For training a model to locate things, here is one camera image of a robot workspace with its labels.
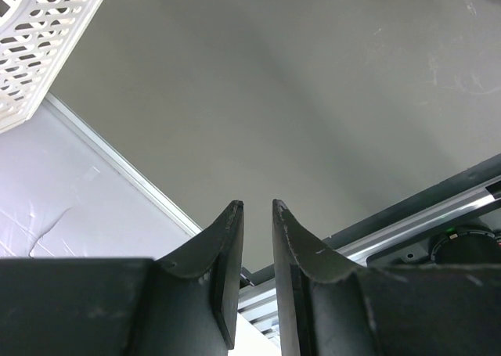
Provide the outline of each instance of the white plastic basket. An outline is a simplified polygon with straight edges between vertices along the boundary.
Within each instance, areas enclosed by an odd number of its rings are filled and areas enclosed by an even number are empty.
[[[102,0],[0,0],[0,132],[28,120]]]

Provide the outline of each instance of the white surface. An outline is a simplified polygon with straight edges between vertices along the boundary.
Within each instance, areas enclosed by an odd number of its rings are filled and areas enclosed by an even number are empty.
[[[101,1],[0,0],[0,132],[33,115]]]
[[[241,315],[236,318],[235,349],[229,356],[280,356],[279,348]]]
[[[0,156],[0,257],[162,257],[189,239],[43,103]],[[256,354],[280,353],[239,315],[230,355]]]
[[[70,110],[67,105],[62,103],[53,94],[48,93],[45,97],[45,106],[184,232],[189,236],[195,236],[201,231],[200,226],[195,223],[193,219],[188,217],[170,198],[145,178],[141,172],[119,154],[112,145],[93,131],[80,117]]]

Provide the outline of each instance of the scratch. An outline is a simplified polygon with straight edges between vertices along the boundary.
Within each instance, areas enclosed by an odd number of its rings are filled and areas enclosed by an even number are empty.
[[[438,79],[437,79],[438,64],[437,64],[437,60],[432,55],[428,56],[428,70],[433,74],[433,85],[437,86],[438,85]]]
[[[2,209],[0,209],[0,214],[3,215],[4,217],[6,217],[7,219],[9,219],[12,223],[14,223],[15,225],[17,225],[19,228],[24,228],[24,226],[21,223],[19,223],[18,220],[16,220],[15,218],[12,218],[7,213],[4,213],[2,211]]]
[[[495,88],[492,88],[486,92],[470,92],[470,95],[489,95],[489,94],[494,94],[495,92],[498,92],[501,90],[501,85],[496,86]]]
[[[486,92],[469,92],[460,83],[458,84],[458,82],[456,82],[456,84],[460,88],[451,88],[449,86],[441,86],[441,88],[444,88],[446,90],[455,90],[457,92],[466,92],[467,94],[475,95],[475,96],[490,95],[490,94],[494,94],[496,92],[501,91],[501,85],[496,86],[495,88],[492,88],[490,90],[487,90]]]
[[[61,219],[63,219],[64,214],[67,213],[70,209],[71,209],[71,207],[68,207],[65,211],[63,211],[63,213],[51,225],[49,225],[45,230],[40,232],[40,235],[38,235],[35,238],[34,242],[30,245],[29,252],[28,252],[29,256],[31,255],[31,253],[33,252],[33,249],[37,246],[37,244],[44,238],[45,235],[47,235],[54,227],[56,227],[56,225],[59,223],[59,221]]]
[[[370,304],[370,299],[367,296],[364,296],[363,302],[366,306],[367,322],[369,323],[369,328],[373,331],[373,333],[375,333],[377,331],[377,323],[373,307]]]
[[[11,257],[17,257],[16,254],[12,252],[2,241],[0,241],[0,246],[6,251],[6,253],[10,254]]]
[[[202,286],[205,282],[208,282],[210,280],[210,277],[211,273],[207,271],[204,275],[198,278],[198,284]]]
[[[468,9],[468,12],[470,12],[471,14],[473,14],[474,16],[477,15],[477,10],[475,10],[474,6],[473,6],[473,2],[466,2],[467,3],[467,9]]]
[[[117,311],[110,316],[110,319],[120,319],[120,318],[127,318],[127,317],[128,317],[128,314],[126,311]]]
[[[102,309],[101,307],[93,307],[90,310],[87,311],[87,317],[89,318],[102,318],[106,316],[106,311]]]
[[[464,88],[463,84],[461,83],[461,77],[460,76],[454,76],[454,83],[456,84],[457,88],[460,91],[467,92],[467,90]]]
[[[386,270],[379,270],[379,272],[383,275],[386,275],[388,278],[398,280],[399,282],[402,282],[402,283],[409,282],[409,280],[405,276],[396,275],[396,274],[393,274],[393,273],[386,271]]]
[[[8,321],[8,320],[9,320],[9,319],[13,316],[13,314],[14,314],[14,313],[16,313],[16,312],[17,312],[17,309],[16,309],[15,307],[10,308],[10,309],[7,311],[7,313],[5,313],[5,315],[3,316],[3,319],[2,319],[3,323],[4,323],[4,324],[6,324],[6,323],[7,323],[7,321]]]
[[[48,250],[46,247],[44,247],[43,245],[38,244],[38,246],[39,246],[39,247],[41,247],[43,250],[45,250],[45,251],[46,251],[48,254],[50,254],[51,256],[55,257],[55,255],[54,255],[54,254],[53,254],[50,250]],[[28,255],[29,255],[30,257],[32,257],[32,258],[33,258],[33,256],[31,255],[31,252],[32,252],[32,251],[33,251],[33,250],[31,250],[31,251],[30,251],[30,253],[29,253]]]
[[[61,241],[63,242],[64,246],[68,249],[68,251],[73,254],[74,257],[76,257],[77,255],[74,253],[73,250],[71,250],[71,248],[68,246],[68,244],[66,244],[66,241],[64,241],[64,239],[61,239]]]
[[[488,48],[484,49],[478,54],[478,57],[485,55],[486,52],[489,52],[491,49],[495,49],[501,42],[494,43],[493,45],[490,45]]]
[[[482,84],[480,83],[480,77],[478,76],[478,74],[476,74],[475,72],[471,72],[471,79],[474,84],[476,84],[479,88],[484,90]]]
[[[476,278],[470,274],[467,275],[467,279],[470,282],[473,282],[473,284],[475,284],[476,286],[482,287],[484,285],[484,283],[482,283],[482,281],[479,278]]]
[[[35,236],[35,235],[34,235],[34,233],[31,231],[32,229],[35,229],[35,225],[36,225],[36,223],[37,223],[37,221],[38,221],[38,219],[37,219],[37,215],[36,215],[36,213],[35,213],[35,211],[34,211],[34,206],[33,206],[33,203],[32,203],[30,200],[28,200],[28,203],[30,204],[30,225],[28,225],[27,231],[28,231],[28,233],[29,233],[30,235],[32,235],[33,237],[37,237],[37,236]]]
[[[37,236],[35,236],[31,231],[30,229],[24,229],[24,228],[19,228],[19,230],[23,233],[23,235],[25,235],[28,239],[31,239],[32,237],[36,238]]]
[[[87,182],[91,182],[98,177],[100,173],[101,171],[96,166],[92,166],[87,170],[87,172],[85,172],[82,178]]]

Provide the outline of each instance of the gray table surface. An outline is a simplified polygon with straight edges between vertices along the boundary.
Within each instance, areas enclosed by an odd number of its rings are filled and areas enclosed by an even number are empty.
[[[325,237],[501,150],[501,0],[105,0],[52,86],[201,226]]]

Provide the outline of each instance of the black plastic part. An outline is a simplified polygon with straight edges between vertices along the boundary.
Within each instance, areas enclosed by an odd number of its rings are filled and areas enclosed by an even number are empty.
[[[497,264],[363,268],[277,200],[273,249],[287,356],[499,354]]]
[[[243,204],[147,259],[0,261],[0,354],[222,356],[235,342]]]

